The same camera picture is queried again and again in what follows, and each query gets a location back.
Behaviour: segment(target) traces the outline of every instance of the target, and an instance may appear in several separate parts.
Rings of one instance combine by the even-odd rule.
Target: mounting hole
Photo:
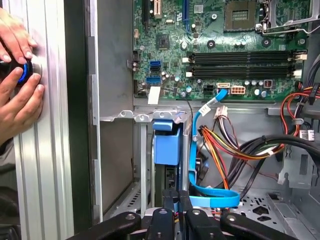
[[[258,221],[260,222],[265,222],[265,221],[269,221],[271,220],[271,217],[268,217],[268,216],[260,216],[257,218]]]

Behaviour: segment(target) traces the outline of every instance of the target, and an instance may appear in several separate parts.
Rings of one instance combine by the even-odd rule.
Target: ram slot
[[[281,64],[293,58],[290,51],[194,53],[196,65]]]
[[[292,77],[293,68],[288,66],[194,66],[192,75],[200,79],[285,79]]]

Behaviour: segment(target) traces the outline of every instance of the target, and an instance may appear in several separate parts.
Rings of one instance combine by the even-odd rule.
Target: pci slot
[[[162,0],[154,0],[154,18],[162,18]]]
[[[149,27],[150,0],[142,0],[142,23],[146,29]]]

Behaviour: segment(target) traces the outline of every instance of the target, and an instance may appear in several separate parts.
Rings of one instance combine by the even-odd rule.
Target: sticker
[[[194,5],[194,13],[195,14],[202,14],[204,12],[203,5]]]
[[[308,130],[308,141],[315,141],[315,130]]]
[[[202,117],[204,117],[210,111],[211,111],[211,108],[208,106],[208,104],[203,105],[199,110],[199,112],[201,113]]]
[[[158,105],[159,96],[160,96],[161,87],[159,86],[152,86],[150,87],[149,97],[148,97],[148,104],[150,105]]]
[[[308,130],[300,130],[299,137],[304,140],[308,140]]]

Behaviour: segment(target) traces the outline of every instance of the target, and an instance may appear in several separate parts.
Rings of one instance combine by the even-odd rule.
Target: metal bracket
[[[310,6],[312,9],[312,15],[309,18],[305,18],[305,19],[299,19],[299,20],[289,20],[286,23],[284,23],[283,25],[279,26],[276,23],[276,19],[277,19],[277,5],[278,5],[278,1],[279,0],[270,0],[268,1],[268,5],[269,5],[269,23],[270,23],[270,28],[268,28],[267,30],[271,30],[271,29],[277,29],[277,28],[284,28],[284,27],[290,27],[290,26],[294,26],[294,25],[300,25],[300,24],[305,24],[305,23],[309,23],[309,22],[313,22],[318,20],[318,17],[320,15],[320,0],[311,0],[310,1]]]
[[[312,176],[312,160],[309,154],[296,146],[286,146],[278,183],[283,185],[288,180],[289,188],[310,189]]]

